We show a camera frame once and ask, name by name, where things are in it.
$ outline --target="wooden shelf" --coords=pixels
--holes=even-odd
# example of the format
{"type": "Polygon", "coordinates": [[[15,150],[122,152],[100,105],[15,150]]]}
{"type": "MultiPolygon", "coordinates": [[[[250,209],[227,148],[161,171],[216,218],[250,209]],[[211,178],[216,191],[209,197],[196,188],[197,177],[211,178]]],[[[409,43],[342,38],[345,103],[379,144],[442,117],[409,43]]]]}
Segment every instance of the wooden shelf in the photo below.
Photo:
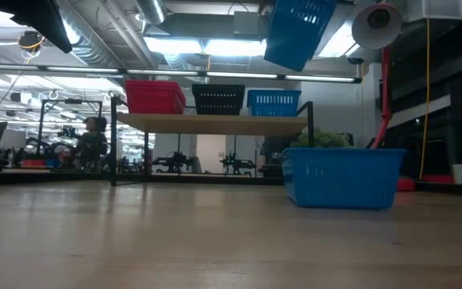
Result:
{"type": "Polygon", "coordinates": [[[142,132],[240,136],[289,136],[307,126],[305,117],[118,113],[117,120],[142,132]]]}

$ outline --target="ceiling light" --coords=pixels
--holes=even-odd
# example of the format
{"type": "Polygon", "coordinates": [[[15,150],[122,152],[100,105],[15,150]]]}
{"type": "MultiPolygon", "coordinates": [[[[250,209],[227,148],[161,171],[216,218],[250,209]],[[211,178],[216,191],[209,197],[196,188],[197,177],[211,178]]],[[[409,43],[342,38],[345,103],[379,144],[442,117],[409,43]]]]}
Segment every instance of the ceiling light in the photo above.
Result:
{"type": "Polygon", "coordinates": [[[316,75],[287,75],[286,80],[300,81],[322,81],[336,83],[354,83],[356,79],[351,77],[332,77],[332,76],[316,76],[316,75]]]}
{"type": "Polygon", "coordinates": [[[144,37],[150,51],[163,54],[202,53],[199,40],[195,39],[155,39],[144,37]]]}
{"type": "Polygon", "coordinates": [[[67,38],[71,44],[76,44],[81,40],[81,36],[72,29],[71,25],[67,24],[63,21],[63,26],[65,27],[65,31],[67,32],[67,38]]]}
{"type": "Polygon", "coordinates": [[[216,76],[216,77],[242,77],[242,78],[256,78],[256,79],[276,79],[277,75],[272,74],[262,74],[262,73],[235,73],[235,72],[215,72],[208,71],[206,72],[207,76],[216,76]]]}
{"type": "Polygon", "coordinates": [[[137,70],[129,69],[129,74],[140,75],[169,75],[169,76],[197,76],[197,71],[154,71],[154,70],[137,70]]]}
{"type": "Polygon", "coordinates": [[[349,49],[349,51],[346,52],[345,56],[351,56],[354,52],[356,52],[360,48],[359,44],[354,44],[353,47],[349,49]]]}
{"type": "Polygon", "coordinates": [[[53,104],[51,104],[51,103],[46,103],[46,106],[47,106],[48,108],[50,108],[50,109],[52,108],[53,111],[54,111],[54,110],[57,110],[57,111],[62,111],[62,110],[63,110],[63,108],[61,108],[60,106],[58,106],[58,105],[53,106],[53,104]]]}
{"type": "Polygon", "coordinates": [[[20,71],[37,71],[39,68],[34,65],[0,64],[0,69],[20,70],[20,71]]]}
{"type": "Polygon", "coordinates": [[[205,53],[215,56],[261,56],[265,54],[266,41],[210,40],[205,53]]]}
{"type": "Polygon", "coordinates": [[[63,116],[68,119],[75,120],[76,119],[76,114],[71,113],[71,112],[60,112],[60,116],[63,116]]]}
{"type": "Polygon", "coordinates": [[[89,68],[89,67],[47,67],[49,71],[58,72],[87,72],[87,73],[117,73],[118,69],[114,68],[89,68]]]}
{"type": "Polygon", "coordinates": [[[340,57],[345,55],[354,45],[352,26],[345,22],[329,39],[318,57],[340,57]]]}

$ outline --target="workbench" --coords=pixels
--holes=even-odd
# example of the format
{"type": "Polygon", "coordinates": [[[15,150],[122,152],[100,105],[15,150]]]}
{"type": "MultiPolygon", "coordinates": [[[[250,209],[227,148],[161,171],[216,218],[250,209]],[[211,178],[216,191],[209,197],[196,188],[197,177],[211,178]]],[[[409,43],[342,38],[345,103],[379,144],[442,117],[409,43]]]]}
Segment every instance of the workbench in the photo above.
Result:
{"type": "MultiPolygon", "coordinates": [[[[117,113],[118,105],[128,105],[118,96],[111,98],[111,151],[110,182],[116,185],[117,121],[144,132],[144,147],[148,148],[149,133],[184,133],[240,136],[293,136],[308,128],[310,143],[314,146],[313,102],[304,103],[296,117],[279,116],[209,116],[117,113]],[[300,116],[307,111],[307,116],[300,116]]],[[[148,159],[148,149],[144,150],[148,159]]],[[[149,171],[144,172],[144,181],[149,171]]]]}

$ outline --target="black plastic basket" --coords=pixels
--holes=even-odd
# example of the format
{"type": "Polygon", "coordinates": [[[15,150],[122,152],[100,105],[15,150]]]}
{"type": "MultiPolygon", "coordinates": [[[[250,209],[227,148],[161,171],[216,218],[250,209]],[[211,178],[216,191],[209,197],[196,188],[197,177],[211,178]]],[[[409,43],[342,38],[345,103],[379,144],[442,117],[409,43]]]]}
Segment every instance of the black plastic basket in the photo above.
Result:
{"type": "Polygon", "coordinates": [[[244,85],[193,84],[198,115],[238,116],[244,103],[244,85]]]}

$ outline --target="green leaves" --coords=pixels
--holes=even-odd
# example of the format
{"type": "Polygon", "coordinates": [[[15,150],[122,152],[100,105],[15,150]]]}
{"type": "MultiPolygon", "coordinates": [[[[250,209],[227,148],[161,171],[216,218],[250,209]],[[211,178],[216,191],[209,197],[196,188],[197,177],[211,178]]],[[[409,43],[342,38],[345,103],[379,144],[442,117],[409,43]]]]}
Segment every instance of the green leaves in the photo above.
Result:
{"type": "MultiPolygon", "coordinates": [[[[292,148],[304,148],[309,144],[307,132],[303,132],[297,141],[292,142],[292,148]]],[[[349,148],[349,136],[343,133],[323,132],[320,128],[314,130],[315,148],[349,148]]]]}

